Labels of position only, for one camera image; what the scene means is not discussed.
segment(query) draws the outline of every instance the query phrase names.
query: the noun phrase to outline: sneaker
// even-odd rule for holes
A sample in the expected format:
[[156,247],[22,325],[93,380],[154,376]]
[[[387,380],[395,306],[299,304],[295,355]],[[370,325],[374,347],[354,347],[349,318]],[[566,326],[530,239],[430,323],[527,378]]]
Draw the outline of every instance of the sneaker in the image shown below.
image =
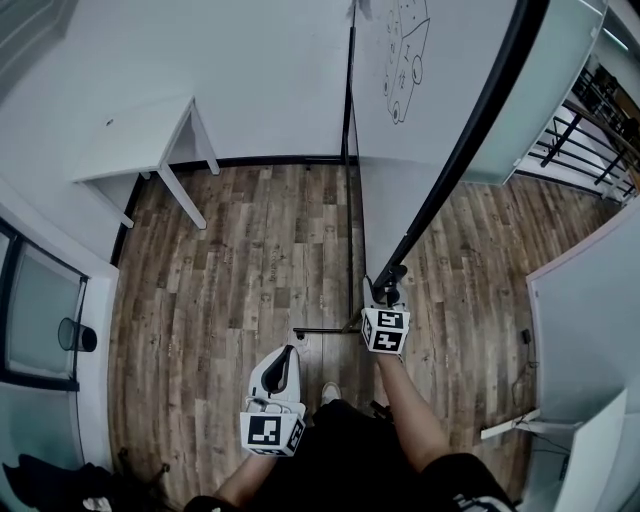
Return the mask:
[[342,398],[340,394],[340,388],[335,382],[327,382],[322,388],[322,402],[321,405],[327,405],[333,400],[339,400]]

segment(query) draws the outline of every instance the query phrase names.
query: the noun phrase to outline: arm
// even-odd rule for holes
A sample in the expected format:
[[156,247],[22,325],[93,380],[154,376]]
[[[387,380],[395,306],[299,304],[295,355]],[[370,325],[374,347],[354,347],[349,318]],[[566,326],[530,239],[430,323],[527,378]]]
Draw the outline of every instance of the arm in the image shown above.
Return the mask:
[[276,465],[276,457],[249,455],[226,482],[215,497],[236,508],[244,508],[258,491]]
[[400,446],[418,472],[451,452],[449,440],[395,355],[379,354],[382,384],[389,398]]

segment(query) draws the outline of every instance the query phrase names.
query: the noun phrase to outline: white panel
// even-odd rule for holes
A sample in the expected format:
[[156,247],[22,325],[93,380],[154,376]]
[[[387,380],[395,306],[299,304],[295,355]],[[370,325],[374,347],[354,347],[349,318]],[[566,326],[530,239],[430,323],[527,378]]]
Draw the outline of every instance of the white panel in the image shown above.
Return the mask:
[[469,165],[465,180],[503,183],[513,172],[514,162],[526,156],[589,55],[594,43],[592,31],[600,28],[605,6],[598,9],[580,0],[551,0],[518,81]]
[[458,141],[514,6],[515,0],[372,0],[370,14],[358,9],[353,95],[372,278]]

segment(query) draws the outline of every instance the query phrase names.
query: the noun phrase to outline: wooden floor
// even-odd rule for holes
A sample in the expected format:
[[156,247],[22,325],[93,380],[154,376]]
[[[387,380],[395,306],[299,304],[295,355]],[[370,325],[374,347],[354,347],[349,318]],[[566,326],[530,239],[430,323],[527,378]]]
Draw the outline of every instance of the wooden floor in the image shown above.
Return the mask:
[[[386,403],[357,337],[298,341],[291,333],[348,318],[344,169],[223,169],[180,181],[207,230],[195,228],[160,180],[145,185],[120,262],[109,365],[112,451],[126,446],[142,477],[170,463],[164,486],[174,506],[213,493],[238,466],[249,374],[286,342],[300,352],[311,411],[328,380],[362,410],[374,397]],[[352,184],[361,276],[357,177]],[[502,188],[461,184],[407,258],[407,368],[454,448],[480,456],[514,499],[526,477],[526,435],[481,443],[479,430],[535,402],[518,337],[531,328],[525,276],[614,213],[529,178]]]

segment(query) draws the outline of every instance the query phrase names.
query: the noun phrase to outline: cable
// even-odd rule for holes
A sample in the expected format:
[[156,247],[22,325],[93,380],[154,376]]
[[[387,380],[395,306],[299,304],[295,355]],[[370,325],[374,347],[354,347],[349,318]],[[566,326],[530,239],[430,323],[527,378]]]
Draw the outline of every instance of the cable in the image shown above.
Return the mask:
[[568,454],[567,453],[563,453],[563,452],[555,452],[553,450],[533,450],[534,452],[544,452],[544,453],[555,453],[556,455],[562,455],[563,457],[566,457]]
[[[520,380],[523,377],[529,375],[529,370],[537,370],[538,367],[540,366],[540,363],[531,357],[531,355],[532,355],[531,354],[531,349],[532,349],[533,340],[531,339],[531,334],[530,334],[528,329],[525,329],[524,331],[522,331],[522,341],[524,342],[525,345],[527,345],[527,361],[522,365],[522,369],[520,370],[520,373],[518,374],[518,378],[511,385],[511,400],[513,401],[513,407],[515,409],[519,409],[520,408],[518,403],[517,403],[517,401],[516,401],[516,386],[517,386],[518,382],[520,382]],[[545,442],[549,443],[550,445],[561,449],[564,452],[564,455],[569,455],[571,453],[571,450],[565,448],[564,446],[559,445],[557,443],[554,443],[550,439],[548,439],[548,438],[546,438],[544,436],[541,436],[540,434],[536,434],[535,432],[533,432],[531,430],[531,427],[529,426],[529,422],[525,420],[525,418],[527,417],[527,414],[529,414],[529,413],[524,413],[522,416],[520,416],[520,418],[518,418],[517,420],[514,420],[513,426],[517,427],[518,425],[524,424],[527,427],[527,430],[529,431],[529,433],[533,437],[537,437],[538,439],[541,439],[542,441],[545,441]]]

